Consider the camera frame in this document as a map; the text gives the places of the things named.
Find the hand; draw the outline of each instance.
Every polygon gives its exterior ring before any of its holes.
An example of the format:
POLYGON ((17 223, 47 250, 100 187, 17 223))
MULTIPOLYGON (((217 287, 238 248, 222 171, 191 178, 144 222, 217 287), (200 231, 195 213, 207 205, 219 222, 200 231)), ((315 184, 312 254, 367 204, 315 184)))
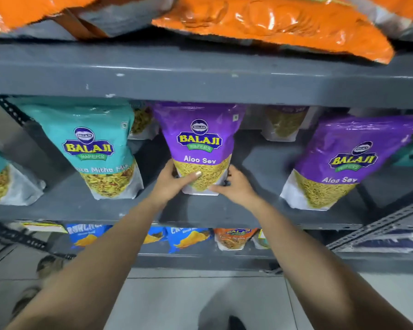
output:
POLYGON ((175 178, 173 177, 173 169, 173 159, 170 159, 160 172, 153 191, 148 196, 148 198, 156 202, 158 206, 164 207, 185 185, 194 182, 202 175, 202 172, 198 171, 192 172, 185 177, 175 178))
POLYGON ((246 176, 234 165, 229 166, 227 179, 231 182, 230 186, 211 185, 208 189, 223 194, 229 200, 246 208, 254 199, 259 198, 246 176))

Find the right arm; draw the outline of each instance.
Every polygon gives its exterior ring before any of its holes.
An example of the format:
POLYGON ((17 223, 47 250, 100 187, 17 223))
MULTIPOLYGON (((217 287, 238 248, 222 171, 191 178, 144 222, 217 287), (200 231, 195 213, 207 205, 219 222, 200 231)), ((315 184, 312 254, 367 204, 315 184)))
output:
POLYGON ((211 186, 249 210, 315 330, 413 330, 413 324, 339 257, 261 199, 235 166, 231 186, 211 186))

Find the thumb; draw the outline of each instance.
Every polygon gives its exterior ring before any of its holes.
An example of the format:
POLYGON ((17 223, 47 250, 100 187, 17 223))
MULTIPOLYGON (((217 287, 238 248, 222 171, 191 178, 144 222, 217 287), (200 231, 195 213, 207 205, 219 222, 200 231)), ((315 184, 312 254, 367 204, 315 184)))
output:
POLYGON ((221 185, 215 185, 215 184, 210 185, 208 187, 208 189, 210 191, 217 192, 217 193, 220 193, 220 194, 223 194, 223 195, 226 195, 226 192, 228 191, 227 187, 223 187, 221 185))
POLYGON ((191 174, 185 176, 185 177, 180 177, 177 179, 177 182, 179 183, 179 186, 183 188, 185 185, 188 185, 189 183, 194 182, 196 179, 198 179, 202 175, 201 171, 198 172, 192 172, 191 174))

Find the metal rack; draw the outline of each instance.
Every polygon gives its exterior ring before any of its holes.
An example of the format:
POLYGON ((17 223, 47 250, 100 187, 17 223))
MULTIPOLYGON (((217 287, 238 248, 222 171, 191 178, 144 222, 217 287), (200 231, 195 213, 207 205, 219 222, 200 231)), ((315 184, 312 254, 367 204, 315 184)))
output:
MULTIPOLYGON (((406 109, 413 108, 413 53, 400 52, 390 65, 381 66, 350 58, 262 55, 253 49, 192 42, 171 34, 135 44, 0 42, 0 94, 406 109)), ((300 132, 294 143, 270 143, 257 131, 239 131, 232 162, 249 176, 259 194, 301 228, 343 232, 340 238, 323 242, 346 261, 380 257, 413 261, 413 255, 392 258, 340 252, 395 227, 413 228, 411 168, 383 167, 326 212, 291 209, 279 198, 310 136, 300 132)), ((114 201, 96 201, 36 123, 0 106, 0 150, 48 185, 46 194, 31 206, 0 205, 0 222, 115 223, 149 194, 170 157, 162 136, 129 142, 129 146, 145 190, 137 199, 116 200, 116 206, 114 201)), ((176 227, 259 227, 250 213, 222 196, 180 194, 155 221, 176 227)), ((48 242, 45 249, 73 255, 65 238, 48 242)), ((153 243, 143 247, 136 266, 276 269, 269 250, 251 247, 224 253, 211 240, 169 256, 164 244, 153 243)))

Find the green banner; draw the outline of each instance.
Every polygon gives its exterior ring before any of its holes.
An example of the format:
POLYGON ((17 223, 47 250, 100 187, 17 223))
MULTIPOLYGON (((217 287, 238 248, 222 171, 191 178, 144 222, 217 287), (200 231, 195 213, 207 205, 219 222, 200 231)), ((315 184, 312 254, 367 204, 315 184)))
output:
POLYGON ((105 154, 78 154, 77 157, 81 160, 107 160, 107 155, 105 154))
POLYGON ((356 163, 347 163, 345 165, 340 165, 335 169, 335 172, 343 171, 343 170, 353 170, 353 171, 358 171, 362 167, 356 163))
POLYGON ((205 150, 206 152, 209 152, 209 153, 211 153, 214 149, 213 147, 204 145, 203 143, 189 143, 187 144, 187 148, 189 150, 193 150, 193 149, 205 150))

